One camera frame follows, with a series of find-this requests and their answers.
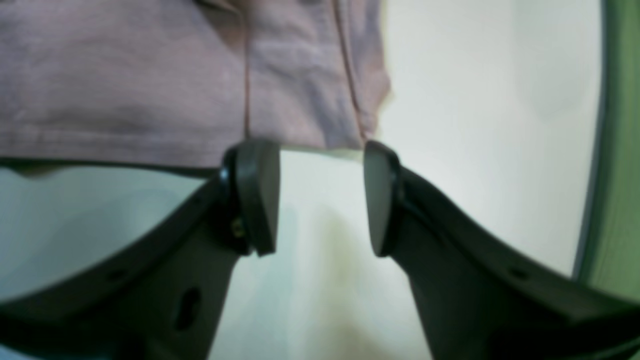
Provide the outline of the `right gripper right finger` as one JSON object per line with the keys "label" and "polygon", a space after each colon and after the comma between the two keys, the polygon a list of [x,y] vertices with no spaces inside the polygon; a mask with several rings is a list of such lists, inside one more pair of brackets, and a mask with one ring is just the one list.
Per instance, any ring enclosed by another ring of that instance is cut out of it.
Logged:
{"label": "right gripper right finger", "polygon": [[372,250],[406,274],[434,360],[629,360],[639,304],[569,279],[494,237],[369,141]]}

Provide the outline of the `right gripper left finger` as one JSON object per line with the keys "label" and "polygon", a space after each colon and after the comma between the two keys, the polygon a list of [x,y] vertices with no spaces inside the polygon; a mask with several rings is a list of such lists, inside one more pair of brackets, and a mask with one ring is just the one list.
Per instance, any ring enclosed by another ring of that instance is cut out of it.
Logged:
{"label": "right gripper left finger", "polygon": [[157,227],[1,304],[1,344],[43,360],[205,360],[234,267],[277,248],[281,146],[249,139]]}

